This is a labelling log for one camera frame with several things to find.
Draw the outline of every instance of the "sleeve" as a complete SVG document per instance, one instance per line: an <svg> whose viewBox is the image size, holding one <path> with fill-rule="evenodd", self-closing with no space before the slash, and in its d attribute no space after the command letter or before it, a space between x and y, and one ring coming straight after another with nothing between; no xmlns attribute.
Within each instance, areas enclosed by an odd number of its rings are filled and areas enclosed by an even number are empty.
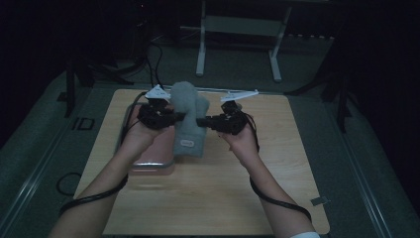
<svg viewBox="0 0 420 238"><path fill-rule="evenodd" d="M304 232L304 233L294 235L290 238L320 238L320 236L316 232Z"/></svg>

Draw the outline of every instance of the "tabletop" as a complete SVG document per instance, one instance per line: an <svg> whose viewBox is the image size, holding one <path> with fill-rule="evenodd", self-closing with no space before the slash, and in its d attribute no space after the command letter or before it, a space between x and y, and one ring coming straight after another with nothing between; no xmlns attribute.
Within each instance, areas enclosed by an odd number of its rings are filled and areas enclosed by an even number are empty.
<svg viewBox="0 0 420 238"><path fill-rule="evenodd" d="M141 90L115 92L92 148L76 196L98 175L117 148L127 107ZM207 115L223 113L223 92L200 91ZM318 233L330 230L288 100L259 94L237 101L257 123L260 155L278 183L309 210ZM272 231L249 175L228 144L207 130L202 158L176 157L169 176L130 176L120 191L104 234L269 235Z"/></svg>

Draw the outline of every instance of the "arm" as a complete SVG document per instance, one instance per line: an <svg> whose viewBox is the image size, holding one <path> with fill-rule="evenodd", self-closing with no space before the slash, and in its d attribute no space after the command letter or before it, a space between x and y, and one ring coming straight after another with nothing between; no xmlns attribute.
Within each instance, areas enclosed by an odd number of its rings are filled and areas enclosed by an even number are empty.
<svg viewBox="0 0 420 238"><path fill-rule="evenodd" d="M116 187L127 175L133 162L153 143L159 133L160 131L148 129L140 122L136 123L114 157L78 198ZM117 194L70 208L59 218L49 237L100 237Z"/></svg>
<svg viewBox="0 0 420 238"><path fill-rule="evenodd" d="M251 179L262 193L276 200L296 204L277 183L260 158L252 130L251 126L247 125L236 136L225 133L218 134L228 142L231 147L230 150L248 171ZM296 234L315 231L305 214L262 199L261 203L275 237L291 237Z"/></svg>

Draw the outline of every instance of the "gray fabric object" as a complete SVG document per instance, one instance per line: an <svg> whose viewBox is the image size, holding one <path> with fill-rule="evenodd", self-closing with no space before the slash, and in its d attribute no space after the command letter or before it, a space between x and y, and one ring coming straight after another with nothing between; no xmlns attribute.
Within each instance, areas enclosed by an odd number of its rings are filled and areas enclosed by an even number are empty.
<svg viewBox="0 0 420 238"><path fill-rule="evenodd" d="M170 103L175 112L186 113L185 118L175 123L175 156L203 157L207 128L198 127L196 119L205 117L209 101L198 94L197 89L187 81L177 82L170 91Z"/></svg>

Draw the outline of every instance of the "label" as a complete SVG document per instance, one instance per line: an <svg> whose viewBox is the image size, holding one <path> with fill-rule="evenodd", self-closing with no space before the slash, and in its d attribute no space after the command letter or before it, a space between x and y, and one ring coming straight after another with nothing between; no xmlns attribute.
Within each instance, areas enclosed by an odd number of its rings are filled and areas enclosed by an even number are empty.
<svg viewBox="0 0 420 238"><path fill-rule="evenodd" d="M181 146L184 146L184 147L194 147L194 142L193 141L181 140L180 144L181 144Z"/></svg>

